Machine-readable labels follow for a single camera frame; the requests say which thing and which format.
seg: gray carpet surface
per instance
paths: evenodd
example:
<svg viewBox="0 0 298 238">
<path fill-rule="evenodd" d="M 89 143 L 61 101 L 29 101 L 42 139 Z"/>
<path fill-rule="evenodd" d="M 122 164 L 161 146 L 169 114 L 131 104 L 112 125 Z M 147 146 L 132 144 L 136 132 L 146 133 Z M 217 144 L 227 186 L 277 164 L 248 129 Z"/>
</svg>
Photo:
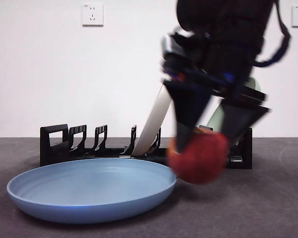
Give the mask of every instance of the gray carpet surface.
<svg viewBox="0 0 298 238">
<path fill-rule="evenodd" d="M 104 224 L 55 224 L 17 209 L 6 185 L 38 166 L 38 138 L 0 138 L 0 238 L 298 238 L 298 138 L 255 138 L 253 170 L 226 169 L 208 185 L 178 180 L 151 211 Z"/>
</svg>

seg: black dish rack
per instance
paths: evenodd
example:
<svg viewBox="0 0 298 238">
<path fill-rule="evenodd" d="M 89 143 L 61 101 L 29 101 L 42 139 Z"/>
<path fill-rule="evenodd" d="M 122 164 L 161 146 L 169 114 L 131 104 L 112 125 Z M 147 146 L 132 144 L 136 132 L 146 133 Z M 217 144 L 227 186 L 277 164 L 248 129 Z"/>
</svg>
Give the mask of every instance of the black dish rack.
<svg viewBox="0 0 298 238">
<path fill-rule="evenodd" d="M 91 148 L 85 147 L 87 126 L 80 125 L 68 128 L 67 124 L 45 126 L 40 129 L 40 166 L 56 164 L 60 162 L 94 159 L 94 158 L 133 158 L 156 162 L 166 165 L 166 148 L 160 148 L 161 128 L 149 150 L 140 157 L 132 157 L 135 147 L 137 126 L 131 128 L 130 144 L 124 148 L 107 148 L 107 125 L 95 128 L 94 145 Z M 62 142 L 51 145 L 50 133 L 62 132 Z M 82 139 L 77 146 L 74 144 L 74 135 L 82 133 Z M 103 140 L 99 143 L 99 135 L 104 134 Z M 227 158 L 229 169 L 252 169 L 252 129 L 249 128 L 235 144 Z"/>
</svg>

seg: white plate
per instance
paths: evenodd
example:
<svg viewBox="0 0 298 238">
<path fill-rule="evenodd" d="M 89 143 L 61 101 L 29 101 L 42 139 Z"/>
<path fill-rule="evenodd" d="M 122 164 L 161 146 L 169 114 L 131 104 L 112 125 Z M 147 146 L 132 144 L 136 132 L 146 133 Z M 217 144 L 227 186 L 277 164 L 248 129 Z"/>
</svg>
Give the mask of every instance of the white plate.
<svg viewBox="0 0 298 238">
<path fill-rule="evenodd" d="M 141 156 L 148 151 L 162 125 L 170 104 L 171 97 L 166 87 L 162 85 L 144 129 L 141 132 L 138 142 L 132 152 L 132 156 Z"/>
</svg>

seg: light blue bowl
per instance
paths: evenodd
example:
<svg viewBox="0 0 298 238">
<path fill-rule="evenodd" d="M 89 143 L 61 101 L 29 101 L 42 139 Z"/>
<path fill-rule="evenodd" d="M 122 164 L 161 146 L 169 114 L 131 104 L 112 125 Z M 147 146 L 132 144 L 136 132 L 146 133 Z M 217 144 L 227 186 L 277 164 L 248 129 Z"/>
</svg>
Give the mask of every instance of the light blue bowl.
<svg viewBox="0 0 298 238">
<path fill-rule="evenodd" d="M 136 159 L 90 159 L 24 172 L 7 185 L 23 212 L 46 221 L 90 224 L 148 211 L 173 191 L 170 168 Z"/>
</svg>

